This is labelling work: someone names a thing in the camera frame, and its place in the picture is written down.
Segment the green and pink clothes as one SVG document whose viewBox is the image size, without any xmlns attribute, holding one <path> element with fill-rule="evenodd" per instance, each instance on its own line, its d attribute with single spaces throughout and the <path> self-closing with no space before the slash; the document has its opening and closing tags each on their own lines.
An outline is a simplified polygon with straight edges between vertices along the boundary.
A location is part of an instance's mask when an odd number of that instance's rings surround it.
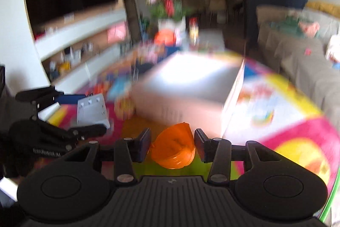
<svg viewBox="0 0 340 227">
<path fill-rule="evenodd" d="M 300 38 L 315 38 L 319 35 L 320 24 L 302 17 L 286 16 L 282 21 L 271 22 L 273 30 Z"/>
</svg>

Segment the blue tissue pack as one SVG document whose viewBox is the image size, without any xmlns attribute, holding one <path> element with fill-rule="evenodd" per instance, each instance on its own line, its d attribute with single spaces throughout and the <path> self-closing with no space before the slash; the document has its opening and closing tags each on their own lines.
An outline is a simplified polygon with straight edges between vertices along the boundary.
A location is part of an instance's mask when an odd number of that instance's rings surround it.
<svg viewBox="0 0 340 227">
<path fill-rule="evenodd" d="M 116 98 L 126 94 L 131 89 L 132 80 L 129 77 L 118 77 L 109 88 L 106 100 L 114 101 Z"/>
</svg>

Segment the pink cardboard gift box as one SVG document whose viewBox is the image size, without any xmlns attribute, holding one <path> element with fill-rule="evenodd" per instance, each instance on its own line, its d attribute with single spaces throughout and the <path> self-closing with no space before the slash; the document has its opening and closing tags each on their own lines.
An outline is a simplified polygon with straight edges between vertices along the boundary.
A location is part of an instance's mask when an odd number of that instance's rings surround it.
<svg viewBox="0 0 340 227">
<path fill-rule="evenodd" d="M 135 111 L 167 126 L 185 122 L 221 138 L 235 122 L 244 68 L 242 57 L 176 52 L 133 83 Z"/>
</svg>

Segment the grey covered sofa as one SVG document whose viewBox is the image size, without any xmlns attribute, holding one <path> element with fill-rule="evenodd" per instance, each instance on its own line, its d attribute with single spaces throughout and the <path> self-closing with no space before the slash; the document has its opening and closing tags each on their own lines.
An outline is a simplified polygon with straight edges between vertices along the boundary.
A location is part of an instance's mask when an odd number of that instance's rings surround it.
<svg viewBox="0 0 340 227">
<path fill-rule="evenodd" d="M 339 70 L 326 58 L 326 48 L 331 37 L 339 34 L 339 19 L 307 7 L 273 5 L 259 5 L 256 17 L 258 44 L 267 66 L 289 78 L 338 128 Z M 309 38 L 283 28 L 287 20 L 318 23 L 320 29 Z"/>
</svg>

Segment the white tv cabinet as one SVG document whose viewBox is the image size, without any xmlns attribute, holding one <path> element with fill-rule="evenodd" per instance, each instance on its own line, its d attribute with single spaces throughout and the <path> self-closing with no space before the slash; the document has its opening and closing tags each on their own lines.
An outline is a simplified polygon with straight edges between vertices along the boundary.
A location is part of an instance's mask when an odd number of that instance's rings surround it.
<svg viewBox="0 0 340 227">
<path fill-rule="evenodd" d="M 42 62 L 64 48 L 127 20 L 125 4 L 103 7 L 75 15 L 75 21 L 53 34 L 34 40 L 25 0 L 1 0 L 1 64 L 12 94 L 49 86 Z"/>
</svg>

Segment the pink paper bag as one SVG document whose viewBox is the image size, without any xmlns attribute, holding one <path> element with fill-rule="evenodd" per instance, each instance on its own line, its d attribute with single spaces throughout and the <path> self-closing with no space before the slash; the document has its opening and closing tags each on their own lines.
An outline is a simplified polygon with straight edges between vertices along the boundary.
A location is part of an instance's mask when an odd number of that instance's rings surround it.
<svg viewBox="0 0 340 227">
<path fill-rule="evenodd" d="M 127 36 L 127 27 L 126 23 L 123 21 L 121 23 L 117 23 L 107 29 L 107 42 L 108 44 L 117 43 L 120 41 L 124 41 Z"/>
</svg>

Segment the colourful cartoon play mat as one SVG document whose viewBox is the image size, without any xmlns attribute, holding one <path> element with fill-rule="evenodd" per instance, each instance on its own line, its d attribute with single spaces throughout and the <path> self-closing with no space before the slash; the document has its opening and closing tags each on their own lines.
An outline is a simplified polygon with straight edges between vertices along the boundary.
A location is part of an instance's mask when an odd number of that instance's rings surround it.
<svg viewBox="0 0 340 227">
<path fill-rule="evenodd" d="M 106 98 L 118 77 L 129 77 L 132 81 L 137 78 L 136 63 L 157 64 L 184 49 L 184 46 L 145 43 L 121 55 L 118 46 L 113 45 L 56 79 L 53 85 L 65 93 L 101 93 Z M 119 120 L 114 112 L 115 100 L 105 101 L 111 124 L 108 134 L 100 138 L 105 145 L 144 128 L 151 129 L 153 137 L 165 129 L 163 124 L 135 114 L 130 119 Z M 329 191 L 326 205 L 318 216 L 325 224 L 338 219 L 339 135 L 311 100 L 286 78 L 248 58 L 236 116 L 236 131 L 231 142 L 235 145 L 249 140 L 260 142 L 317 174 Z"/>
</svg>

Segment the yellow cushion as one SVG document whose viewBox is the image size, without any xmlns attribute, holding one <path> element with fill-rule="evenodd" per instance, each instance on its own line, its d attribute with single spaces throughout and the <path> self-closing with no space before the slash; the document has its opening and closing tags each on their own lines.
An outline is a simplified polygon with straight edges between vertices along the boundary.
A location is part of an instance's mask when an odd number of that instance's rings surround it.
<svg viewBox="0 0 340 227">
<path fill-rule="evenodd" d="M 340 6 L 322 1 L 308 1 L 306 7 L 340 18 Z"/>
</svg>

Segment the pink orchid flower pot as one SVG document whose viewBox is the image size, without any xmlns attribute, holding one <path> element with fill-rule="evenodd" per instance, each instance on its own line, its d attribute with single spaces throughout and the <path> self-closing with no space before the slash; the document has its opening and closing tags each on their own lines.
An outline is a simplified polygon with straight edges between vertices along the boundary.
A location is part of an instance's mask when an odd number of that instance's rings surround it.
<svg viewBox="0 0 340 227">
<path fill-rule="evenodd" d="M 158 30 L 169 29 L 182 33 L 186 30 L 188 9 L 183 0 L 146 0 L 150 7 L 150 16 L 157 20 Z"/>
</svg>

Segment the white power adapter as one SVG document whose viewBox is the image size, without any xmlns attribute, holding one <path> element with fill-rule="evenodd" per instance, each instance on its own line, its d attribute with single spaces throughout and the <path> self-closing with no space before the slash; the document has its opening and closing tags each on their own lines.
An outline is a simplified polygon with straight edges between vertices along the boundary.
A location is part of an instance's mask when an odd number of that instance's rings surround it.
<svg viewBox="0 0 340 227">
<path fill-rule="evenodd" d="M 108 112 L 103 94 L 95 94 L 78 100 L 77 102 L 77 125 L 89 126 L 102 124 L 110 129 Z"/>
</svg>

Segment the beige dining chair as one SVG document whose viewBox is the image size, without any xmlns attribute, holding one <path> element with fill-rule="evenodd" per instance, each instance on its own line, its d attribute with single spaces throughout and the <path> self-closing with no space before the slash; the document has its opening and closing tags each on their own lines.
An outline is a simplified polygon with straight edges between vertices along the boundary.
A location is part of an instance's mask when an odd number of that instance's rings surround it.
<svg viewBox="0 0 340 227">
<path fill-rule="evenodd" d="M 213 15 L 218 15 L 219 12 L 224 12 L 227 15 L 227 0 L 209 0 L 208 10 L 210 13 L 210 23 L 212 22 Z"/>
</svg>

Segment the orange round toy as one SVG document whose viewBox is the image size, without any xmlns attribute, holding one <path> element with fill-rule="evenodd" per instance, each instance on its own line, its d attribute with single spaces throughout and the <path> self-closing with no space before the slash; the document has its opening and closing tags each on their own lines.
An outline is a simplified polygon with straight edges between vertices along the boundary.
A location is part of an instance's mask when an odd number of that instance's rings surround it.
<svg viewBox="0 0 340 227">
<path fill-rule="evenodd" d="M 155 44 L 164 44 L 165 46 L 174 46 L 176 44 L 175 32 L 170 29 L 159 30 L 154 37 Z"/>
</svg>

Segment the orange plastic toy bowl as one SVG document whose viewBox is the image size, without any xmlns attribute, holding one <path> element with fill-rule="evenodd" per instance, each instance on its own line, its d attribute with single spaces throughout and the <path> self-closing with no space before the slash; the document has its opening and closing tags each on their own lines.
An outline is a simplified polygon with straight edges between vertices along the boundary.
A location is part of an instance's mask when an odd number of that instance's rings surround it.
<svg viewBox="0 0 340 227">
<path fill-rule="evenodd" d="M 194 160 L 195 152 L 194 136 L 190 125 L 185 122 L 166 128 L 150 147 L 152 160 L 167 169 L 189 166 Z"/>
</svg>

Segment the yellow gold charm keychain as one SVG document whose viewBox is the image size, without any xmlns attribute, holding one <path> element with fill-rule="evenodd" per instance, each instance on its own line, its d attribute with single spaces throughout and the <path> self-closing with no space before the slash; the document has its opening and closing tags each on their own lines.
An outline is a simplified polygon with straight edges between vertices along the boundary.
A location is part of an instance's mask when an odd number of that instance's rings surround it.
<svg viewBox="0 0 340 227">
<path fill-rule="evenodd" d="M 119 120 L 130 119 L 135 114 L 135 105 L 130 96 L 117 98 L 114 103 L 114 112 Z"/>
</svg>

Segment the candy jar red lid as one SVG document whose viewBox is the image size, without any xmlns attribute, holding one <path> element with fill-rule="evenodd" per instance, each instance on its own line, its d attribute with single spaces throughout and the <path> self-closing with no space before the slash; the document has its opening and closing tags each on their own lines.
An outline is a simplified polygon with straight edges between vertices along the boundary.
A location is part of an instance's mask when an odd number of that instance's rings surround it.
<svg viewBox="0 0 340 227">
<path fill-rule="evenodd" d="M 195 45 L 199 37 L 198 19 L 196 17 L 191 17 L 189 20 L 189 37 L 191 42 Z"/>
</svg>

